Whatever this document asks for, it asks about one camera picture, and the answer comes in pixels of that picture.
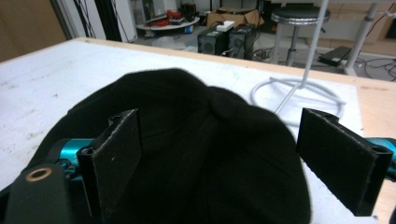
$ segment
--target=cable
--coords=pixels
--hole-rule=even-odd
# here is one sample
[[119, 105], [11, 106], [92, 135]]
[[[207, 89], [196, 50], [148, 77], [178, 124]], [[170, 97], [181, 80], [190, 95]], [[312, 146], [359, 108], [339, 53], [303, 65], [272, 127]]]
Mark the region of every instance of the cable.
[[126, 41], [129, 42], [128, 35], [126, 34], [125, 28], [124, 28], [124, 26], [123, 26], [123, 24], [122, 24], [122, 20], [121, 20], [121, 18], [120, 18], [120, 16], [119, 16], [119, 12], [117, 11], [116, 0], [112, 0], [111, 3], [112, 3], [112, 5], [113, 5], [114, 12], [116, 13], [117, 20], [120, 22], [122, 31], [123, 31], [123, 33], [124, 33], [124, 35], [125, 35], [125, 38], [126, 38]]
[[341, 13], [341, 9], [342, 9], [343, 7], [344, 7], [344, 3], [341, 4], [340, 8], [338, 8], [338, 11], [337, 11], [337, 19], [340, 19], [340, 13]]
[[210, 24], [209, 28], [211, 28], [215, 23], [217, 23], [218, 25], [224, 25], [224, 22], [222, 21], [214, 21], [212, 24]]
[[85, 20], [84, 14], [82, 13], [81, 2], [79, 0], [74, 0], [73, 2], [78, 12], [79, 19], [81, 20], [82, 27], [84, 28], [85, 36], [89, 37], [90, 35], [88, 34], [87, 21]]
[[[391, 62], [389, 63], [384, 63], [384, 64], [380, 64], [380, 65], [372, 65], [369, 64], [371, 62], [380, 62], [380, 61], [389, 61], [391, 60]], [[372, 76], [372, 74], [369, 73], [368, 68], [372, 68], [372, 69], [380, 69], [383, 68], [386, 71], [388, 71], [388, 75], [390, 77], [392, 77], [392, 80], [389, 81], [394, 81], [396, 78], [396, 73], [394, 71], [394, 69], [396, 68], [396, 61], [395, 59], [388, 59], [388, 58], [379, 58], [379, 59], [372, 59], [372, 60], [367, 60], [367, 61], [363, 61], [364, 63], [364, 73], [366, 74], [367, 77], [375, 79], [374, 76]]]
[[233, 49], [227, 49], [220, 54], [220, 56], [224, 56], [226, 53], [233, 51]]
[[[393, 5], [395, 5], [394, 3], [392, 3], [392, 5], [390, 5], [388, 11], [390, 11], [393, 7]], [[375, 28], [376, 24], [381, 21], [383, 18], [385, 17], [385, 15], [381, 16], [372, 26], [372, 28], [370, 29], [370, 31], [367, 33], [366, 37], [373, 31], [373, 29]]]
[[84, 0], [84, 5], [85, 5], [85, 8], [83, 8], [82, 10], [84, 11], [85, 16], [87, 17], [90, 35], [91, 35], [91, 37], [96, 38], [95, 31], [93, 30], [92, 25], [91, 25], [90, 15], [88, 14], [87, 0]]
[[356, 61], [355, 61], [355, 63], [365, 63], [365, 61], [364, 61], [363, 58], [357, 57], [356, 59], [359, 59], [360, 61], [359, 61], [359, 62], [356, 62]]
[[271, 53], [271, 51], [274, 49], [274, 47], [272, 47], [272, 48], [270, 48], [270, 50], [268, 50], [268, 52], [267, 52], [267, 58], [269, 58], [270, 57], [270, 53]]
[[256, 30], [256, 34], [257, 34], [257, 33], [259, 33], [259, 34], [256, 35], [257, 37], [253, 40], [253, 42], [251, 43], [251, 46], [249, 46], [249, 47], [247, 48], [247, 51], [253, 49], [253, 48], [254, 48], [254, 43], [256, 43], [256, 41], [257, 41], [258, 39], [260, 39], [260, 36], [262, 36], [262, 31], [260, 30], [260, 20], [261, 20], [261, 16], [260, 16], [260, 13], [259, 13], [259, 19], [258, 19], [258, 21], [257, 21], [257, 24], [254, 24], [254, 25], [255, 25], [255, 28], [254, 28], [254, 29]]
[[253, 51], [253, 57], [256, 56], [256, 58], [260, 59], [260, 62], [262, 62], [263, 60], [266, 60], [269, 58], [269, 53], [268, 51], [270, 51], [272, 48], [267, 48], [267, 49], [263, 49], [263, 48], [259, 48], [259, 49], [255, 49]]

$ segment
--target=metal pole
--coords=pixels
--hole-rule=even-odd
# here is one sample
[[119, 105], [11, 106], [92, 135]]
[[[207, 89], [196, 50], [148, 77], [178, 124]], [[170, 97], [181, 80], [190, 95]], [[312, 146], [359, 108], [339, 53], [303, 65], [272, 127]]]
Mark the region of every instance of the metal pole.
[[62, 9], [59, 6], [59, 3], [56, 0], [50, 0], [50, 4], [52, 5], [56, 18], [61, 24], [62, 31], [64, 32], [64, 37], [66, 37], [67, 40], [73, 39], [73, 36], [71, 35], [69, 26], [67, 25], [67, 21], [64, 18], [64, 14], [62, 13]]
[[301, 83], [298, 82], [297, 84], [295, 84], [293, 86], [293, 88], [291, 89], [291, 91], [289, 91], [288, 95], [286, 95], [285, 99], [283, 99], [282, 103], [280, 103], [280, 105], [277, 107], [275, 113], [279, 114], [280, 110], [283, 108], [283, 106], [285, 106], [285, 104], [288, 102], [288, 100], [291, 98], [291, 96], [297, 91], [297, 89], [299, 89], [301, 86]]
[[309, 50], [308, 59], [306, 60], [304, 76], [303, 76], [303, 80], [302, 80], [300, 89], [302, 89], [305, 86], [305, 82], [308, 79], [309, 70], [311, 69], [312, 61], [314, 59], [315, 50], [317, 48], [317, 44], [318, 44], [318, 40], [319, 40], [319, 36], [320, 36], [321, 26], [322, 26], [322, 23], [323, 23], [325, 14], [326, 14], [328, 4], [329, 4], [329, 0], [322, 0], [322, 4], [320, 6], [320, 11], [319, 11], [319, 16], [318, 16], [318, 24], [317, 24], [317, 27], [314, 32], [314, 37], [312, 39], [312, 44], [311, 44], [311, 48]]
[[286, 60], [286, 66], [292, 66], [293, 63], [294, 63], [294, 55], [295, 55], [295, 52], [296, 52], [296, 43], [297, 43], [297, 37], [298, 37], [298, 30], [299, 30], [299, 27], [298, 26], [294, 26], [293, 38], [291, 40], [290, 49], [288, 51], [288, 58]]
[[356, 41], [353, 44], [352, 51], [350, 51], [349, 53], [349, 57], [346, 62], [346, 68], [352, 68], [353, 64], [358, 58], [359, 52], [361, 51], [361, 46], [363, 45], [364, 39], [366, 38], [370, 25], [373, 22], [377, 7], [378, 7], [378, 3], [372, 3], [369, 12], [367, 13], [367, 16], [364, 18], [364, 22], [361, 23], [361, 27], [359, 28], [359, 31], [356, 34]]
[[280, 45], [280, 40], [282, 38], [282, 30], [283, 30], [283, 25], [278, 23], [276, 27], [276, 40], [274, 44], [274, 55], [272, 57], [271, 63], [278, 63], [279, 61], [279, 45]]

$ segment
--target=white table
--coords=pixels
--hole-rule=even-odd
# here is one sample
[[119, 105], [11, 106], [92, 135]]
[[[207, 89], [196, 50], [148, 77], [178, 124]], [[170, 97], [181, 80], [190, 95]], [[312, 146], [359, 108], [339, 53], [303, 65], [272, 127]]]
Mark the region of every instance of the white table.
[[[169, 67], [186, 69], [207, 85], [237, 92], [248, 102], [258, 82], [268, 77], [301, 77], [304, 72], [280, 65], [85, 38], [0, 63], [0, 189], [12, 183], [50, 128], [73, 105], [123, 74]], [[365, 136], [394, 134], [392, 111], [396, 105], [388, 103], [396, 95], [396, 85], [318, 71], [312, 71], [310, 77], [343, 95], [347, 105], [341, 123], [349, 129], [360, 134], [364, 130]], [[258, 98], [265, 102], [261, 106], [271, 107], [267, 100], [279, 97], [267, 91], [258, 93]], [[295, 102], [299, 105], [303, 101], [304, 97], [299, 96]], [[306, 167], [305, 172], [314, 223], [376, 223], [373, 217], [353, 217]], [[396, 202], [392, 194], [395, 191], [393, 183], [384, 183], [375, 210], [382, 223], [389, 220]]]

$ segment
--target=round stool seat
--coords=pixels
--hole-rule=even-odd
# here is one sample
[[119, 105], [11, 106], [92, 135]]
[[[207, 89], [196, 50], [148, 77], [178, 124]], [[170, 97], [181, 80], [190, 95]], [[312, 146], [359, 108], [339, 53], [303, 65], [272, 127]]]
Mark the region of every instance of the round stool seat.
[[[275, 9], [271, 20], [289, 25], [313, 25], [318, 23], [319, 7], [285, 6]], [[330, 11], [326, 10], [323, 22], [328, 21]]]

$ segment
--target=black equipment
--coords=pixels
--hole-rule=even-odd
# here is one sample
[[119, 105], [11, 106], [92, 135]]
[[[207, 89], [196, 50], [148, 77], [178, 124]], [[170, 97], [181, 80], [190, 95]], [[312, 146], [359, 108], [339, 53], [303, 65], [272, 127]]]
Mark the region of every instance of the black equipment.
[[198, 52], [221, 55], [228, 49], [229, 33], [209, 28], [198, 34]]
[[106, 39], [122, 42], [119, 24], [112, 3], [110, 1], [95, 0], [95, 4], [105, 30]]
[[186, 21], [190, 22], [195, 20], [196, 6], [194, 3], [181, 4], [179, 11]]
[[253, 58], [253, 44], [256, 39], [254, 25], [238, 26], [230, 32], [229, 49], [231, 58], [248, 59]]
[[137, 110], [122, 112], [108, 122], [109, 127], [94, 139], [61, 139], [44, 161], [25, 169], [12, 185], [6, 223], [75, 223], [72, 207], [79, 203], [68, 189], [81, 180], [89, 213], [106, 222], [117, 210], [141, 158]]
[[338, 47], [330, 52], [320, 55], [318, 57], [318, 62], [326, 63], [330, 66], [337, 67], [341, 64], [341, 61], [348, 57], [350, 51], [351, 48], [347, 48], [344, 46]]
[[373, 213], [393, 152], [338, 123], [334, 115], [303, 109], [297, 152], [355, 217]]

